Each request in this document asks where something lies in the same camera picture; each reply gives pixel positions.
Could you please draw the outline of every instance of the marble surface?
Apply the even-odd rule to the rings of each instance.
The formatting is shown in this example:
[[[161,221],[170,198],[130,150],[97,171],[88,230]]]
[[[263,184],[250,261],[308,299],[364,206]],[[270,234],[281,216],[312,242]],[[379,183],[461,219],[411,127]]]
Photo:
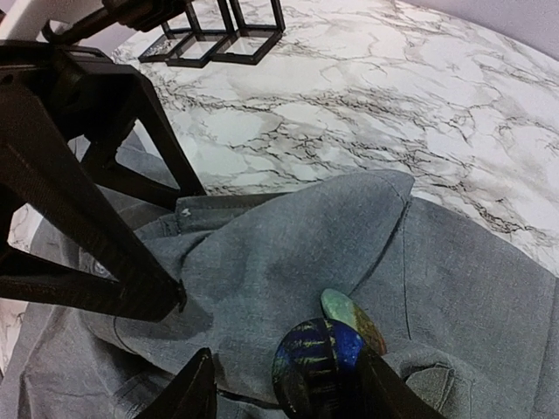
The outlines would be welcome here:
[[[472,218],[559,273],[559,63],[405,3],[282,3],[285,36],[254,67],[140,65],[158,29],[114,53],[155,84],[212,194],[295,190],[395,168],[416,177],[414,195]],[[203,27],[218,27],[213,1],[194,5]],[[242,6],[248,22],[272,21],[266,0]],[[22,213],[10,240],[25,248],[36,221]],[[16,313],[0,330],[13,343],[21,316],[4,311]]]

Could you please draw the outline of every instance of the denim fabric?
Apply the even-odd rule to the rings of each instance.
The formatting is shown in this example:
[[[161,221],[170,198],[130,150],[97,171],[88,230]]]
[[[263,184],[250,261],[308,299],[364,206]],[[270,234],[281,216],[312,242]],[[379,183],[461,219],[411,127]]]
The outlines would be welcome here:
[[[137,234],[184,282],[185,311],[152,324],[31,305],[0,416],[132,418],[210,347],[227,392],[219,419],[285,418],[273,353],[291,327],[321,316],[327,287],[360,304],[386,339],[385,360],[445,417],[559,415],[556,278],[411,197],[412,183],[374,171],[283,196],[180,200]],[[69,262],[95,266],[85,253]]]

